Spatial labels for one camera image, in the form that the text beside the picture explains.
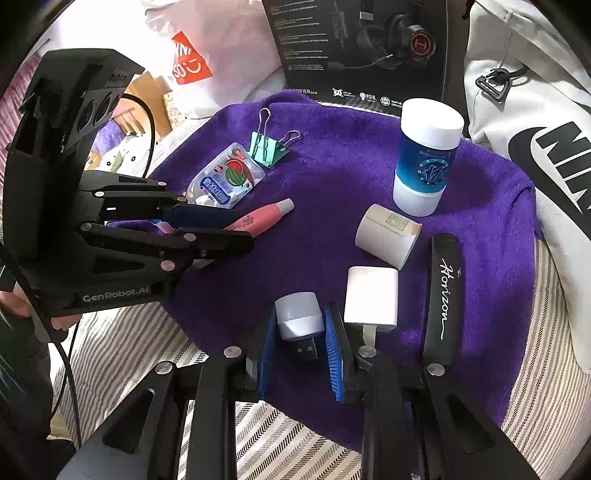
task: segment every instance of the white bag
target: white bag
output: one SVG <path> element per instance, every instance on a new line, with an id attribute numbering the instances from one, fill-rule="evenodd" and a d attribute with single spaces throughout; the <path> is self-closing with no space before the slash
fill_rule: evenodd
<path id="1" fill-rule="evenodd" d="M 179 111 L 241 103 L 281 66 L 261 0 L 142 0 L 146 24 L 176 46 L 169 81 Z"/>
<path id="2" fill-rule="evenodd" d="M 514 72 L 523 65 L 530 71 L 513 80 L 504 102 L 476 86 L 491 69 Z M 574 354 L 591 373 L 591 79 L 564 38 L 524 0 L 476 1 L 465 66 L 470 135 L 534 182 Z"/>

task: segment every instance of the red logo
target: red logo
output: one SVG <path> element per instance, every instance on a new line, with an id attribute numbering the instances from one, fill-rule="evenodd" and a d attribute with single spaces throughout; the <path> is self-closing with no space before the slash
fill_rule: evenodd
<path id="1" fill-rule="evenodd" d="M 430 35 L 418 31 L 410 37 L 410 49 L 419 57 L 429 57 L 435 52 L 435 45 Z"/>
<path id="2" fill-rule="evenodd" d="M 183 32 L 173 37 L 174 53 L 173 75 L 179 85 L 198 82 L 213 77 L 205 59 L 193 48 Z"/>

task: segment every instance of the white power adapter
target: white power adapter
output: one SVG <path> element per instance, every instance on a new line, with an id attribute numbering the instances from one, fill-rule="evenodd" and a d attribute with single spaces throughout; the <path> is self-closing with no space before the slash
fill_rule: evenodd
<path id="1" fill-rule="evenodd" d="M 393 330 L 398 323 L 398 270 L 351 267 L 344 320 L 363 326 L 366 345 L 374 346 L 376 329 L 379 332 Z"/>

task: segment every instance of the hand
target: hand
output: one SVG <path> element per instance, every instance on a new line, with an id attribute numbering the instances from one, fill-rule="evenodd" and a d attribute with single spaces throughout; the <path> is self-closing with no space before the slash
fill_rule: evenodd
<path id="1" fill-rule="evenodd" d="M 0 291 L 0 303 L 2 306 L 13 312 L 15 315 L 21 317 L 31 316 L 31 305 L 27 296 L 17 283 L 14 285 L 12 293 L 7 291 Z M 78 323 L 82 315 L 69 315 L 67 317 L 55 317 L 51 319 L 51 324 L 56 330 L 67 330 L 72 325 Z"/>

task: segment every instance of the plastic buckle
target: plastic buckle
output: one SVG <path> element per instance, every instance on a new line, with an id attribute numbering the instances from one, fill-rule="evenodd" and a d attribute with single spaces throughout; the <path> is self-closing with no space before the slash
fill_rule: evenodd
<path id="1" fill-rule="evenodd" d="M 501 76 L 509 75 L 507 69 L 493 69 L 488 75 L 481 75 L 476 79 L 476 86 L 492 97 L 496 102 L 503 102 L 509 93 L 513 81 L 507 78 L 504 82 L 498 82 L 497 79 Z M 501 90 L 495 88 L 495 85 L 503 85 Z"/>

